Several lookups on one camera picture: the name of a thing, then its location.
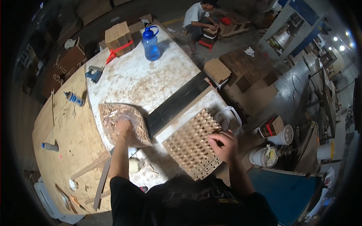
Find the white bucket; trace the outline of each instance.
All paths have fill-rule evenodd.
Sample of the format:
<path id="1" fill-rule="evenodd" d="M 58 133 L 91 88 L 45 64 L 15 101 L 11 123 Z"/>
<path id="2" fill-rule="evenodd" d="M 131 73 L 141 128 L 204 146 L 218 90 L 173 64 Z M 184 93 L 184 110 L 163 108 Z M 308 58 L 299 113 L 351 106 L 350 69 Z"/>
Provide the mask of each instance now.
<path id="1" fill-rule="evenodd" d="M 275 166 L 275 164 L 278 161 L 278 156 L 276 156 L 275 152 L 274 152 L 274 161 L 272 161 L 269 165 L 267 164 L 267 161 L 269 160 L 268 156 L 266 155 L 268 148 L 256 148 L 254 150 L 252 150 L 249 153 L 249 161 L 251 164 L 256 165 L 256 166 L 262 166 L 262 167 L 273 167 Z"/>
<path id="2" fill-rule="evenodd" d="M 334 141 L 328 144 L 321 145 L 317 149 L 318 160 L 332 159 L 333 154 L 334 154 Z"/>
<path id="3" fill-rule="evenodd" d="M 275 145 L 290 145 L 293 141 L 294 131 L 291 125 L 286 125 L 276 136 L 268 137 L 268 141 Z"/>

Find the white glue bottle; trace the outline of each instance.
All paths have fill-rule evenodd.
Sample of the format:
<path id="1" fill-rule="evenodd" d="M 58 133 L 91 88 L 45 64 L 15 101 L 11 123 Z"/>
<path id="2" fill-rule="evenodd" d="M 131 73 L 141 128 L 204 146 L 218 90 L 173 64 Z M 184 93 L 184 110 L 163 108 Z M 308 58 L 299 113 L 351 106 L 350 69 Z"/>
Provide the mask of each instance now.
<path id="1" fill-rule="evenodd" d="M 59 151 L 59 146 L 57 144 L 50 144 L 50 143 L 42 143 L 42 148 L 51 150 L 51 151 Z"/>

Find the hand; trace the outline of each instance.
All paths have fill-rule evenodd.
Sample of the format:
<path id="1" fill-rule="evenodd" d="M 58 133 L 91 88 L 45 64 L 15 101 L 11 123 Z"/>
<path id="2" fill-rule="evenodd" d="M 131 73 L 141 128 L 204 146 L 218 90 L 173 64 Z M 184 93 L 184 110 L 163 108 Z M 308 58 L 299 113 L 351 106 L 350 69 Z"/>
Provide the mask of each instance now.
<path id="1" fill-rule="evenodd" d="M 231 130 L 222 131 L 209 135 L 209 143 L 215 154 L 227 164 L 236 160 L 237 155 L 237 138 L 232 134 Z"/>
<path id="2" fill-rule="evenodd" d="M 118 136 L 129 137 L 132 134 L 132 123 L 130 120 L 120 120 L 116 122 L 115 127 L 118 130 Z"/>
<path id="3" fill-rule="evenodd" d="M 220 28 L 220 26 L 219 26 L 219 24 L 218 23 L 214 23 L 214 27 L 216 28 L 216 29 L 219 29 Z"/>
<path id="4" fill-rule="evenodd" d="M 214 25 L 211 25 L 211 24 L 208 24 L 207 28 L 209 28 L 212 31 L 216 30 L 216 27 Z"/>

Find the yellow lid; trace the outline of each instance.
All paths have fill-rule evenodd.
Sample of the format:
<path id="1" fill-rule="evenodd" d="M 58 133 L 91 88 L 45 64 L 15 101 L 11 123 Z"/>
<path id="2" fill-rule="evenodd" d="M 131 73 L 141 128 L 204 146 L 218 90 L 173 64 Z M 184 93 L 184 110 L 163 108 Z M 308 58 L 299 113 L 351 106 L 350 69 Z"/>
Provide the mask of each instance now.
<path id="1" fill-rule="evenodd" d="M 331 159 L 333 159 L 334 155 L 334 141 L 331 142 Z"/>

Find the glue bottle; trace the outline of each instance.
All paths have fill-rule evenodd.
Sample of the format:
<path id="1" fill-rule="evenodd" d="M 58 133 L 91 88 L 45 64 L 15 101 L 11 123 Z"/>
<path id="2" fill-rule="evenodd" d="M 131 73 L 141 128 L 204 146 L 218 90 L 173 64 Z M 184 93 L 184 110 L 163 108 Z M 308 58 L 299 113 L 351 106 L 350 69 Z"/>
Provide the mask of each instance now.
<path id="1" fill-rule="evenodd" d="M 82 98 L 77 97 L 74 93 L 72 93 L 72 92 L 67 92 L 67 93 L 63 92 L 63 93 L 66 95 L 67 100 L 69 100 L 69 101 L 71 101 L 71 102 L 73 102 L 73 103 L 75 103 L 75 104 L 77 104 L 77 105 L 79 105 L 81 107 L 84 106 L 85 101 Z"/>
<path id="2" fill-rule="evenodd" d="M 50 144 L 50 143 L 42 143 L 42 148 L 52 151 L 59 151 L 59 146 L 57 144 Z"/>

